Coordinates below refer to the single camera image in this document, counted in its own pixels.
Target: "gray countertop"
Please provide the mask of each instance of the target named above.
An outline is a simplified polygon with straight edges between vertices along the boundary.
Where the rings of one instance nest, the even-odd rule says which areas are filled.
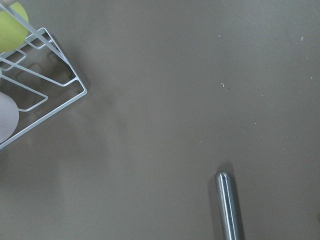
[[[320,238],[320,2],[21,0],[88,94],[0,150],[0,239]]]

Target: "stainless steel handle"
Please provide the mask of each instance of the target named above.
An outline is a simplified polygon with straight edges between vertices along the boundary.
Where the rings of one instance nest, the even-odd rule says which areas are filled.
[[[215,181],[218,192],[224,239],[239,240],[240,237],[231,177],[227,172],[220,171],[216,174]]]

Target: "white wire rack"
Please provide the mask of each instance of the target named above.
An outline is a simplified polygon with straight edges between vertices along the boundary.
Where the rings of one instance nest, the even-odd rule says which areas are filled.
[[[3,79],[2,85],[0,85],[0,91],[2,92],[2,89],[6,87],[6,83],[11,85],[11,89],[13,88],[13,92],[15,91],[15,88],[17,89],[17,93],[19,92],[19,89],[23,89],[24,91],[27,91],[29,93],[32,93],[33,95],[40,98],[40,101],[35,101],[32,103],[32,105],[28,107],[20,107],[18,105],[19,115],[21,118],[22,114],[35,114],[38,113],[39,109],[43,106],[43,109],[41,111],[41,114],[38,114],[37,117],[31,117],[32,121],[29,121],[27,124],[24,123],[19,125],[16,129],[16,131],[4,142],[0,142],[0,149],[7,146],[12,141],[16,140],[21,135],[25,134],[44,120],[48,119],[58,111],[62,110],[63,108],[67,107],[71,103],[75,102],[79,98],[83,97],[87,93],[87,89],[84,86],[83,82],[80,80],[79,76],[77,75],[76,71],[66,58],[66,56],[63,54],[62,50],[58,46],[58,44],[55,42],[53,37],[50,35],[50,33],[45,28],[40,28],[39,30],[34,29],[27,21],[25,21],[18,13],[16,13],[12,8],[9,6],[5,6],[0,3],[0,10],[3,9],[7,13],[9,13],[11,16],[13,16],[17,21],[19,21],[24,27],[26,27],[29,32],[31,33],[23,42],[23,44],[18,47],[17,49],[10,51],[10,52],[3,52],[0,54],[0,78]],[[28,66],[24,66],[23,63],[27,61],[29,51],[26,51],[25,48],[30,48],[32,51],[43,51],[43,49],[48,50],[50,53],[53,53],[57,56],[57,59],[63,62],[66,66],[68,66],[71,73],[71,78],[67,81],[60,82],[56,79],[53,79],[50,76],[46,76],[45,74],[42,74],[39,71],[32,70]],[[71,97],[68,97],[67,99],[64,99],[63,102],[60,102],[58,106],[54,106],[51,108],[48,108],[46,106],[46,102],[49,102],[49,96],[46,94],[46,91],[43,90],[40,87],[37,87],[35,85],[35,81],[32,81],[32,84],[28,84],[25,82],[21,82],[17,79],[14,79],[10,76],[10,72],[12,71],[19,71],[23,73],[30,74],[31,76],[34,76],[36,79],[40,79],[39,83],[45,81],[49,83],[49,85],[53,85],[58,88],[67,89],[68,86],[74,85],[75,83],[79,85],[78,91],[76,94],[72,95]],[[63,93],[63,90],[59,90],[59,96]]]

